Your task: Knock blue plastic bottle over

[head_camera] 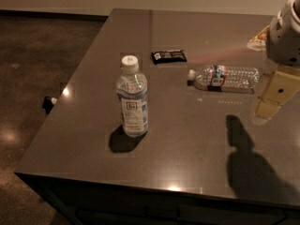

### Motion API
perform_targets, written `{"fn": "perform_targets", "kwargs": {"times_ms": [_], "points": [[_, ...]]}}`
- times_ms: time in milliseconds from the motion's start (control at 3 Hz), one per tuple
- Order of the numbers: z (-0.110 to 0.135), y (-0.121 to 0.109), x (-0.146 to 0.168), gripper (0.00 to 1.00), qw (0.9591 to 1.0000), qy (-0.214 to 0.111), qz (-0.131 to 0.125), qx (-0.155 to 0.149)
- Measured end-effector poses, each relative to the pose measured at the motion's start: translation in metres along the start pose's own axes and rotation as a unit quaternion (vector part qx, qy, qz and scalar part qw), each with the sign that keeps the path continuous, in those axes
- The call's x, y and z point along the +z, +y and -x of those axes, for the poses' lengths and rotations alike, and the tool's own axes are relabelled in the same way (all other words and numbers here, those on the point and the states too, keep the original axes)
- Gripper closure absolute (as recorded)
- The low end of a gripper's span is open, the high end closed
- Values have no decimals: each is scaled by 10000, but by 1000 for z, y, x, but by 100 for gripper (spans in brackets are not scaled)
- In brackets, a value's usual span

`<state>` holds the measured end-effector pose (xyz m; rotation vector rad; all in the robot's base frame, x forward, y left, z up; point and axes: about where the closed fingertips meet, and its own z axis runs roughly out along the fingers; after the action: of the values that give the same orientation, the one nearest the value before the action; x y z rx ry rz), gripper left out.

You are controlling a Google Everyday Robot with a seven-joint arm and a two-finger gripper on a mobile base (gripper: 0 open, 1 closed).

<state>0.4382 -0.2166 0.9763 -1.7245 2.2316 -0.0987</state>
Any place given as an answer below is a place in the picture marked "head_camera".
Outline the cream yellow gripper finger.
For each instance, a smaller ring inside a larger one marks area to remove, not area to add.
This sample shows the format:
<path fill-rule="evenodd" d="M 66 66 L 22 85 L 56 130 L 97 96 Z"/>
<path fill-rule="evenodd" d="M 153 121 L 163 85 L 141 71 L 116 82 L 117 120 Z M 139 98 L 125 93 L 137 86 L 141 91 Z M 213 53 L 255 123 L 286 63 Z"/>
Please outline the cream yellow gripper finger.
<path fill-rule="evenodd" d="M 271 119 L 300 90 L 300 69 L 279 66 L 270 76 L 255 115 L 261 119 Z"/>

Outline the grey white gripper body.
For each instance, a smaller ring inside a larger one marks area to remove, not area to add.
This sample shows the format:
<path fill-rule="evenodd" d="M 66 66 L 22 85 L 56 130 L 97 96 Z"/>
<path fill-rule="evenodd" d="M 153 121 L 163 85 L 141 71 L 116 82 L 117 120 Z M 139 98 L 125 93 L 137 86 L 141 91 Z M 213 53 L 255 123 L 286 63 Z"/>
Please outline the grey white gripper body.
<path fill-rule="evenodd" d="M 270 22 L 266 52 L 276 63 L 300 66 L 300 0 L 288 0 Z"/>

